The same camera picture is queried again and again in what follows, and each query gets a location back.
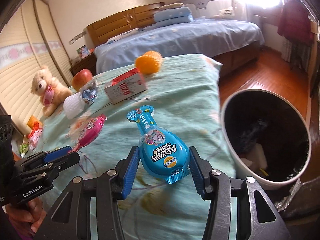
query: blue yogurt pouch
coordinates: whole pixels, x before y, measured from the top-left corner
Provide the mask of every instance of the blue yogurt pouch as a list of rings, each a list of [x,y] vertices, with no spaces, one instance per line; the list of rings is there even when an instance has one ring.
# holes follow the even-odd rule
[[[153,114],[152,106],[142,106],[129,112],[127,119],[140,130],[139,155],[145,170],[172,184],[189,174],[189,149],[178,136],[159,127]]]

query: wooden headboard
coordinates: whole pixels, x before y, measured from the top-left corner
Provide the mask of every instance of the wooden headboard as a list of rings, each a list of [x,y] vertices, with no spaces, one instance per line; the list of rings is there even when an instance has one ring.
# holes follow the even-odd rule
[[[135,28],[152,25],[153,15],[164,2],[152,3],[118,12],[87,26],[88,33],[95,47],[106,43],[108,39]]]

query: wardrobe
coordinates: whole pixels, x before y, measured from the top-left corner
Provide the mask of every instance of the wardrobe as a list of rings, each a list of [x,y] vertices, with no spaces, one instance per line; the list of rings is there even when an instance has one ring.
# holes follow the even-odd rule
[[[11,115],[21,134],[30,133],[31,115],[42,117],[39,97],[31,83],[41,65],[70,86],[69,57],[61,43],[49,6],[42,0],[25,0],[0,33],[0,108]]]

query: red apple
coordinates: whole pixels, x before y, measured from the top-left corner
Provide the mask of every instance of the red apple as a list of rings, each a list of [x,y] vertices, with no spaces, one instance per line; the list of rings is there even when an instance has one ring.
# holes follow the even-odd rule
[[[77,92],[79,92],[80,88],[82,88],[90,80],[92,80],[92,73],[89,69],[84,68],[73,77],[71,80],[71,85]]]

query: red garment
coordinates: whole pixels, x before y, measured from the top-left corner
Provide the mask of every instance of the red garment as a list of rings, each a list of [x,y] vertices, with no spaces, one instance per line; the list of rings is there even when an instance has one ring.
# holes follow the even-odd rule
[[[290,0],[284,4],[278,34],[291,42],[310,46],[313,41],[307,8],[300,2]]]

